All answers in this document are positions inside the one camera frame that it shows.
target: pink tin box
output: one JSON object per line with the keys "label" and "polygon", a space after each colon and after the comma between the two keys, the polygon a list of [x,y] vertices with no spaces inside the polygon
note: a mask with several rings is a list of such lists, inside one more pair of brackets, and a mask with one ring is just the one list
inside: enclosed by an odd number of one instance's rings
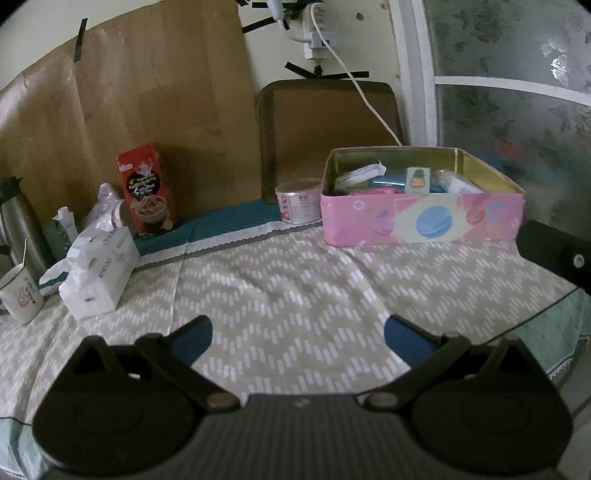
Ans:
{"label": "pink tin box", "polygon": [[[455,171],[487,193],[334,194],[336,177],[379,161],[389,173],[408,167]],[[336,247],[512,240],[523,219],[524,195],[505,175],[457,148],[339,148],[330,153],[324,171],[324,237]]]}

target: power cord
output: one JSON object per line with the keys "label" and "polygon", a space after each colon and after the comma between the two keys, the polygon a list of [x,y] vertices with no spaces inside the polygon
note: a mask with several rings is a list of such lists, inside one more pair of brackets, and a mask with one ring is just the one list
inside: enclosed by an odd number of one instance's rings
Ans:
{"label": "power cord", "polygon": [[349,76],[349,78],[351,79],[351,81],[353,82],[353,84],[355,85],[355,88],[357,88],[357,91],[361,95],[361,98],[365,102],[365,105],[367,105],[367,107],[369,108],[369,110],[378,118],[378,120],[381,122],[381,124],[384,126],[384,128],[388,131],[388,133],[390,135],[392,135],[392,137],[394,137],[394,140],[396,140],[396,143],[399,146],[402,146],[402,142],[398,139],[398,137],[396,136],[396,134],[393,132],[393,130],[386,123],[386,120],[384,120],[380,116],[380,114],[377,113],[377,111],[375,110],[375,108],[372,107],[371,104],[368,102],[365,94],[363,93],[363,90],[359,86],[359,83],[357,82],[357,80],[355,80],[355,78],[353,77],[353,75],[351,74],[351,72],[349,71],[349,69],[347,68],[347,65],[345,65],[345,62],[340,59],[340,57],[336,54],[336,52],[333,49],[333,47],[331,47],[330,44],[326,41],[324,35],[322,34],[322,30],[320,29],[320,27],[318,26],[318,22],[316,21],[316,15],[315,15],[314,10],[316,9],[316,6],[317,5],[322,5],[322,4],[321,3],[312,4],[312,7],[310,9],[310,16],[312,17],[312,23],[314,24],[314,28],[318,32],[318,35],[319,35],[320,39],[322,40],[322,43],[324,44],[324,46],[326,46],[326,48],[328,48],[329,52],[331,52],[333,54],[333,57],[336,58],[336,61],[338,61],[340,63],[340,65],[344,68],[345,72],[347,73],[347,75]]}

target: frosted glass window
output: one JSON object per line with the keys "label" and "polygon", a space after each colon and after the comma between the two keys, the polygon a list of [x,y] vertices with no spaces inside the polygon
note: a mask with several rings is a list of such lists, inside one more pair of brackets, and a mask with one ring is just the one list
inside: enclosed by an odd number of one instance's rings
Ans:
{"label": "frosted glass window", "polygon": [[526,216],[591,240],[591,108],[487,87],[437,87],[440,143],[526,191]]}
{"label": "frosted glass window", "polygon": [[575,0],[425,0],[435,75],[591,93],[591,14]]}

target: zigzag patterned tablecloth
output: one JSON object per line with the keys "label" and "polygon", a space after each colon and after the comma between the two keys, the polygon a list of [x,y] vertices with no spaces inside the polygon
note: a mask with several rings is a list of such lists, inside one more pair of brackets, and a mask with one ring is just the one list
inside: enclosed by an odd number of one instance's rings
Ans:
{"label": "zigzag patterned tablecloth", "polygon": [[274,232],[137,271],[110,314],[77,322],[52,296],[27,327],[0,317],[0,417],[30,423],[87,335],[132,343],[206,314],[213,345],[194,368],[243,400],[361,392],[408,369],[383,341],[391,313],[484,343],[572,289],[513,242],[335,248],[321,227]]}

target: red cereal box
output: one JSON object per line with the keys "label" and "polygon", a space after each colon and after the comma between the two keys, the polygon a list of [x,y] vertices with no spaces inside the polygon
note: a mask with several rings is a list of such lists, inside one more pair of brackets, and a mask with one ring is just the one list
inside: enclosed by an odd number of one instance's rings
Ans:
{"label": "red cereal box", "polygon": [[125,198],[140,235],[172,230],[176,221],[156,144],[117,155]]}

